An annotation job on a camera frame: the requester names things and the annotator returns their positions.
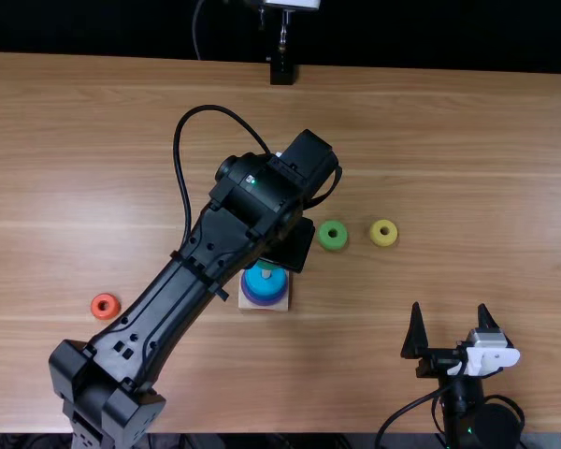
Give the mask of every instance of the wood grain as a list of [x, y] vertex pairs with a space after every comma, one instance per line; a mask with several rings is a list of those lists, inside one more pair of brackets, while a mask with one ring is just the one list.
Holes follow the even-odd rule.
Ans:
[[[48, 356], [102, 325], [103, 291], [128, 306], [180, 240], [171, 163], [180, 115], [221, 104], [274, 150], [304, 128], [344, 167], [308, 213], [342, 220], [343, 253], [312, 246], [286, 314], [214, 300], [157, 390], [156, 431], [375, 431], [435, 388], [399, 358], [420, 301], [432, 344], [451, 346], [485, 302], [522, 352], [487, 381], [529, 431], [561, 431], [561, 76], [0, 54], [0, 431], [67, 431]], [[194, 209], [230, 153], [235, 123], [189, 123], [182, 160]], [[379, 219], [399, 227], [381, 250]], [[228, 287], [236, 292], [237, 282]], [[392, 431], [431, 431], [429, 406]]]

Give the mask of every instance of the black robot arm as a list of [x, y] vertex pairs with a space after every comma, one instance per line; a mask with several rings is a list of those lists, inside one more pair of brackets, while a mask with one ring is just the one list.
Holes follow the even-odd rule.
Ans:
[[280, 157], [223, 162], [190, 237], [136, 302], [88, 343], [64, 340], [52, 353], [74, 445], [127, 448], [141, 438], [165, 405], [152, 386], [166, 359], [211, 299], [227, 298], [228, 280], [261, 256], [303, 267], [313, 223], [302, 212], [333, 172], [338, 180], [337, 157], [308, 130]]
[[[430, 348], [420, 305], [411, 308], [408, 329], [401, 357], [420, 359], [416, 376], [439, 381], [439, 388], [413, 401], [394, 413], [379, 430], [375, 447], [397, 417], [418, 405], [432, 400], [432, 417], [444, 436], [439, 441], [450, 449], [515, 449], [525, 425], [522, 409], [511, 399], [484, 396], [482, 380], [498, 374], [517, 363], [520, 354], [499, 328], [484, 304], [478, 307], [478, 327], [454, 349]], [[489, 401], [500, 400], [510, 408]], [[444, 431], [435, 416], [440, 402]]]

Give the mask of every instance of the black background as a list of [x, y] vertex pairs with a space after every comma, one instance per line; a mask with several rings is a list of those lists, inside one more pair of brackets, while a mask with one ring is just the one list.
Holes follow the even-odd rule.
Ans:
[[[0, 0], [0, 51], [195, 58], [196, 0]], [[205, 0], [203, 59], [264, 61], [267, 36], [242, 0]], [[561, 72], [561, 2], [322, 0], [294, 14], [300, 64]]]

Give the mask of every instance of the yellow ring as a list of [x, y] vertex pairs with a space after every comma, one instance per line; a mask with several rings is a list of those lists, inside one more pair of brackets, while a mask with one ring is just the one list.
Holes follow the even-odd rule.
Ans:
[[378, 246], [391, 246], [397, 235], [395, 224], [389, 220], [379, 220], [370, 227], [370, 238]]

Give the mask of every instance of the green ring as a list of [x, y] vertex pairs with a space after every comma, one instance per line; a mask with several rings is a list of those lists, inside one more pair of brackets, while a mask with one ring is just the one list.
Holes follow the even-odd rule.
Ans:
[[271, 264], [270, 262], [267, 262], [266, 260], [262, 260], [262, 259], [258, 259], [255, 265], [257, 265], [261, 269], [276, 269], [279, 267], [278, 265]]
[[318, 241], [329, 251], [338, 251], [347, 244], [349, 233], [345, 225], [337, 220], [328, 220], [318, 229]]

